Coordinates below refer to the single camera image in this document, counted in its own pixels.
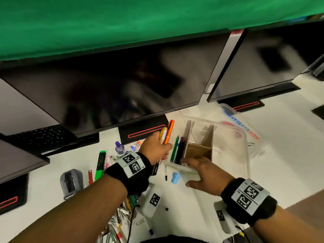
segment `person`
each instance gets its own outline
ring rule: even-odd
[[[154,133],[143,142],[139,150],[142,160],[147,158],[150,165],[166,159],[166,155],[172,149],[172,144],[160,145],[158,138],[159,133]],[[236,180],[206,158],[182,159],[182,162],[195,168],[200,176],[200,181],[187,182],[188,189],[194,188],[221,196],[225,188]],[[104,174],[91,186],[40,217],[10,243],[95,242],[117,208],[126,199],[129,193],[126,186],[129,190],[134,189],[123,178],[120,180],[114,178],[116,173],[118,172],[112,172],[113,175]],[[268,243],[323,242],[315,228],[276,204],[269,218],[253,222],[253,229]]]

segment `glue bottle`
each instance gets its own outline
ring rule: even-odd
[[[124,152],[125,152],[125,147],[124,147],[124,145],[120,144],[119,142],[115,142],[115,145],[116,145],[116,147],[115,147],[116,152],[117,152],[119,155],[124,154]]]

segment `green curtain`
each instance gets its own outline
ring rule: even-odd
[[[322,12],[324,0],[0,0],[0,61]]]

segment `green highlighter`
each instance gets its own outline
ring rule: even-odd
[[[103,170],[105,167],[105,160],[106,160],[106,151],[100,151],[98,163],[97,163],[96,174],[95,174],[95,181],[98,180],[103,175]]]
[[[174,146],[173,146],[173,151],[172,151],[172,155],[171,155],[170,162],[173,162],[173,160],[174,160],[174,158],[175,158],[174,156],[176,155],[176,150],[177,150],[178,142],[179,142],[179,136],[177,136],[177,138],[176,138],[176,143],[175,143]]]

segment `qr code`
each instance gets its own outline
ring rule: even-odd
[[[253,182],[251,183],[251,185],[253,185],[254,187],[256,187],[259,191],[262,191],[263,190],[263,187],[261,187],[259,184]]]
[[[225,217],[224,217],[224,215],[223,215],[223,212],[222,212],[221,210],[216,211],[216,212],[217,212],[218,219],[219,219],[220,221],[225,221]]]
[[[251,200],[249,200],[244,194],[241,194],[236,202],[244,209],[247,209],[251,204]]]
[[[258,191],[256,191],[253,187],[251,187],[251,186],[248,186],[245,190],[244,190],[244,192],[248,195],[248,196],[250,196],[252,199],[255,199],[255,197],[257,197],[257,195],[259,194],[259,192]]]
[[[157,204],[159,203],[159,201],[160,201],[160,196],[158,196],[154,193],[150,200],[150,203],[156,207]]]
[[[128,155],[128,156],[126,156],[126,157],[124,157],[123,158],[123,160],[126,162],[126,163],[131,163],[132,161],[134,161],[135,160],[135,158],[134,158],[134,156],[133,155]]]
[[[131,163],[131,164],[129,165],[129,168],[131,169],[131,172],[132,172],[133,174],[135,174],[135,173],[137,173],[137,172],[139,172],[139,171],[141,170],[141,167],[140,167],[140,165],[137,163],[137,161]]]

